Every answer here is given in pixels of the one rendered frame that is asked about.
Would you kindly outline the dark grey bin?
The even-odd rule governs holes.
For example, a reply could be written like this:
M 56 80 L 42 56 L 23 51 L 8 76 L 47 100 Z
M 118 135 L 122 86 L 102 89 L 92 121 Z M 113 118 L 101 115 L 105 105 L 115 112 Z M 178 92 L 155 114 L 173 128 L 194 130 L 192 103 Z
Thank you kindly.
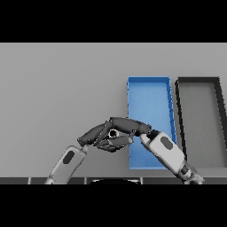
M 227 168 L 227 115 L 219 77 L 178 77 L 182 148 L 195 168 Z

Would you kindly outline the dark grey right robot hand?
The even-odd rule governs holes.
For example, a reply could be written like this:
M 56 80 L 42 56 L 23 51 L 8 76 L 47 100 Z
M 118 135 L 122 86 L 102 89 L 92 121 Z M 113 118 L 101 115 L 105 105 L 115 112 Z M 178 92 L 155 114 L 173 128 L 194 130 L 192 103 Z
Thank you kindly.
M 109 121 L 113 123 L 111 129 L 116 129 L 119 132 L 119 136 L 110 138 L 107 135 L 94 146 L 110 153 L 114 153 L 126 145 L 131 145 L 133 137 L 140 137 L 142 134 L 150 135 L 152 132 L 152 126 L 141 121 L 121 117 L 111 117 Z

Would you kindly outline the blue bin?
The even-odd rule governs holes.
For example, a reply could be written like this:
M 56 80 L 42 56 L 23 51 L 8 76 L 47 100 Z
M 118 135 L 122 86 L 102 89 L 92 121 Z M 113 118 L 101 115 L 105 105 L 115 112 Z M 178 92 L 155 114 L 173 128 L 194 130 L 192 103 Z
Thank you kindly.
M 165 132 L 175 143 L 176 125 L 172 89 L 168 76 L 129 76 L 128 117 L 150 124 L 153 129 Z M 133 138 L 129 146 L 129 168 L 134 170 L 165 169 L 165 167 Z

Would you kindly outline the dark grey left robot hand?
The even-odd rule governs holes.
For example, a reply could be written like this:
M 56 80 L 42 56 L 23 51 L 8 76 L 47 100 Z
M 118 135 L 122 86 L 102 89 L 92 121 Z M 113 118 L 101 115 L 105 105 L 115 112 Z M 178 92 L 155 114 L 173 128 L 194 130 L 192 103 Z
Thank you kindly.
M 111 121 L 106 121 L 105 123 L 99 124 L 98 126 L 90 129 L 83 136 L 78 137 L 77 141 L 80 146 L 97 145 L 108 135 L 112 126 L 113 123 Z

